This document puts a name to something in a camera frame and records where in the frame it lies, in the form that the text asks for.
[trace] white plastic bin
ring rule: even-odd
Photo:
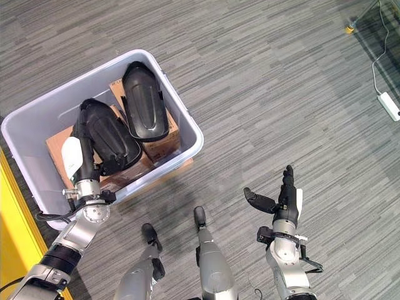
[[[46,139],[73,125],[78,117],[79,105],[87,98],[94,97],[109,105],[118,105],[109,84],[121,78],[133,61],[141,61],[156,75],[166,106],[179,126],[181,148],[155,170],[120,189],[116,193],[117,202],[130,198],[144,186],[177,169],[202,148],[201,130],[155,58],[144,50],[127,52],[17,109],[1,124],[12,155],[44,213],[65,214],[69,211],[68,203],[61,194],[65,185],[48,153]],[[49,225],[58,230],[65,227],[62,221],[51,221]]]

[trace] cardboard box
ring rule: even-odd
[[[117,116],[122,118],[116,106],[111,106],[111,108]],[[72,130],[73,127],[70,126],[46,140],[50,156],[67,188],[73,188],[73,184],[65,172],[63,157],[61,156],[61,148],[64,141],[71,135]],[[101,158],[96,152],[94,152],[93,157],[95,163],[101,163]],[[153,163],[143,151],[140,160],[130,168],[110,176],[100,176],[100,187],[101,189],[109,189],[113,192],[118,191],[136,179],[142,177],[152,169],[154,169]]]
[[[121,99],[121,96],[125,96],[122,79],[119,79],[111,83],[110,90],[114,94],[118,104],[121,106],[122,110],[125,113],[124,104]],[[178,125],[176,124],[175,120],[173,119],[168,110],[167,110],[167,118],[169,125],[169,134],[165,138],[159,141],[143,143],[144,151],[154,163],[172,154],[173,152],[178,150],[179,147],[181,146]]]

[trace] power strip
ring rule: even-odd
[[[383,108],[387,111],[393,121],[400,121],[400,109],[392,100],[387,92],[380,94],[377,99],[382,104]]]

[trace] white cable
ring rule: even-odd
[[[381,95],[382,93],[378,90],[378,88],[376,87],[376,78],[375,78],[375,69],[374,69],[374,65],[375,63],[386,54],[386,44],[388,41],[388,37],[389,37],[389,29],[386,27],[385,22],[383,21],[383,16],[382,16],[382,0],[379,0],[379,14],[381,15],[381,21],[382,21],[382,25],[383,27],[386,29],[386,37],[385,37],[385,42],[384,42],[384,51],[381,55],[379,55],[373,62],[372,62],[372,75],[374,77],[374,89],[377,92],[378,95]]]

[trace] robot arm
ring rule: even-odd
[[[265,213],[274,214],[272,229],[263,226],[257,232],[257,241],[267,244],[266,259],[274,273],[281,299],[316,300],[310,288],[307,273],[320,273],[323,267],[306,257],[306,237],[297,236],[296,228],[303,206],[303,191],[294,187],[293,168],[283,172],[283,185],[278,203],[252,192],[248,187],[244,195],[249,204]],[[303,271],[300,260],[316,268]]]
[[[115,194],[100,191],[100,167],[94,164],[93,144],[86,129],[86,112],[81,110],[72,136],[62,146],[62,158],[74,189],[64,190],[76,219],[70,222],[39,264],[35,264],[10,300],[62,300],[59,294],[71,280],[71,273],[82,258],[101,225],[110,215]],[[72,200],[76,198],[77,206]]]

